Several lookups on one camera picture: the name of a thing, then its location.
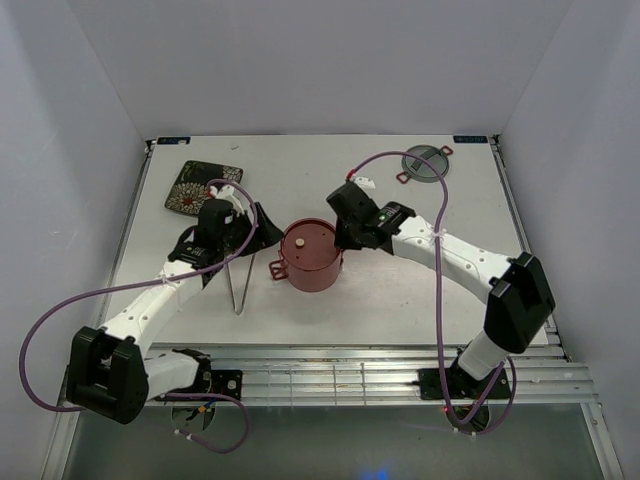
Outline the dark red lid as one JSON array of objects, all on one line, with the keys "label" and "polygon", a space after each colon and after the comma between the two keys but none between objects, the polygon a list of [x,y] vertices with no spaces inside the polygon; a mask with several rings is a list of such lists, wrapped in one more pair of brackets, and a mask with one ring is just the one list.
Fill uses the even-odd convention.
[{"label": "dark red lid", "polygon": [[325,220],[306,218],[291,224],[281,241],[280,255],[289,265],[319,270],[339,256],[334,227]]}]

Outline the pink steel-lined bowl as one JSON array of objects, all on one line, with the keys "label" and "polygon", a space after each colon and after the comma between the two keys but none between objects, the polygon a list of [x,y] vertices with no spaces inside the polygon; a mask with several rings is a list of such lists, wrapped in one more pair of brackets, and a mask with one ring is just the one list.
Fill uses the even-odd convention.
[{"label": "pink steel-lined bowl", "polygon": [[274,280],[289,279],[318,288],[337,279],[341,258],[332,233],[288,234],[281,241],[278,259],[268,267]]},{"label": "pink steel-lined bowl", "polygon": [[287,280],[297,290],[307,293],[317,293],[331,287],[339,276],[340,267],[340,259],[319,270],[304,270],[289,265],[284,260],[275,260],[268,264],[274,281]]}]

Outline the grey lid with handle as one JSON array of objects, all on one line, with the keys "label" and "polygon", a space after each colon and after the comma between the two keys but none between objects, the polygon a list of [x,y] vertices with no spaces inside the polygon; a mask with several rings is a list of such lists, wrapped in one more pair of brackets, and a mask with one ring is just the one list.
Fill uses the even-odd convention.
[{"label": "grey lid with handle", "polygon": [[450,169],[450,157],[454,151],[448,145],[416,145],[411,147],[401,159],[401,172],[396,179],[401,184],[411,180],[420,183],[434,183],[444,179]]}]

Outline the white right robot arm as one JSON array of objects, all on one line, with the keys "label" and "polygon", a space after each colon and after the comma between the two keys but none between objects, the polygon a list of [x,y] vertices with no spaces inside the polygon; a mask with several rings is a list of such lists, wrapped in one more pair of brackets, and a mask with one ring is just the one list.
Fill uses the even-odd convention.
[{"label": "white right robot arm", "polygon": [[342,250],[381,249],[423,265],[471,292],[485,305],[482,330],[450,368],[454,390],[474,397],[510,354],[520,354],[556,308],[540,260],[487,251],[450,235],[391,201],[379,207],[354,182],[327,197],[337,216],[335,244]]}]

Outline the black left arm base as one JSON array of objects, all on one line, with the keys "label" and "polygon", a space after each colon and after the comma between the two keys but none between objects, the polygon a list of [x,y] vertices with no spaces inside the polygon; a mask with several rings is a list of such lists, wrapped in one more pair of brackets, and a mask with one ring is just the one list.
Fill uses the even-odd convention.
[{"label": "black left arm base", "polygon": [[203,375],[206,393],[242,398],[243,372],[236,369],[210,370]]}]

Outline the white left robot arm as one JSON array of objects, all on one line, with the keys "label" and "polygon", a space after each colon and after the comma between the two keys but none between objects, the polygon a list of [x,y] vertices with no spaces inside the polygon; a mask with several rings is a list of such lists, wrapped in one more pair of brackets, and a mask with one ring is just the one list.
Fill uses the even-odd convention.
[{"label": "white left robot arm", "polygon": [[284,236],[262,206],[242,210],[209,199],[168,254],[159,284],[145,289],[98,328],[83,327],[71,344],[68,402],[121,424],[132,422],[149,399],[184,393],[201,399],[212,390],[210,358],[193,349],[149,355],[156,336],[191,298],[206,288],[233,253],[252,256]]}]

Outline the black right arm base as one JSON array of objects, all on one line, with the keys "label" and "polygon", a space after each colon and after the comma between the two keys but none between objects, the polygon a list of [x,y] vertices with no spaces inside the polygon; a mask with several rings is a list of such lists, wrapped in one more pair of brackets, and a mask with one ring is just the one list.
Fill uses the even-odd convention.
[{"label": "black right arm base", "polygon": [[[451,373],[445,369],[449,396],[453,400],[479,399],[481,394],[491,383],[497,369],[494,369],[485,379],[475,380],[463,371]],[[417,379],[412,382],[419,388],[422,400],[443,400],[444,393],[438,368],[423,368],[417,371]],[[496,377],[486,398],[488,400],[506,400],[511,395],[511,387],[504,369]]]}]

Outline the black patterned square plate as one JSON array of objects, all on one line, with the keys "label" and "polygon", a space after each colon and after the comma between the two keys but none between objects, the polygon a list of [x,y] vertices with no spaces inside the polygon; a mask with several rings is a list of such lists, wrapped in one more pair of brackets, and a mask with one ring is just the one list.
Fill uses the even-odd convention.
[{"label": "black patterned square plate", "polygon": [[240,183],[244,170],[240,167],[188,160],[173,182],[164,207],[174,213],[196,217],[209,198],[207,184],[216,179]]}]

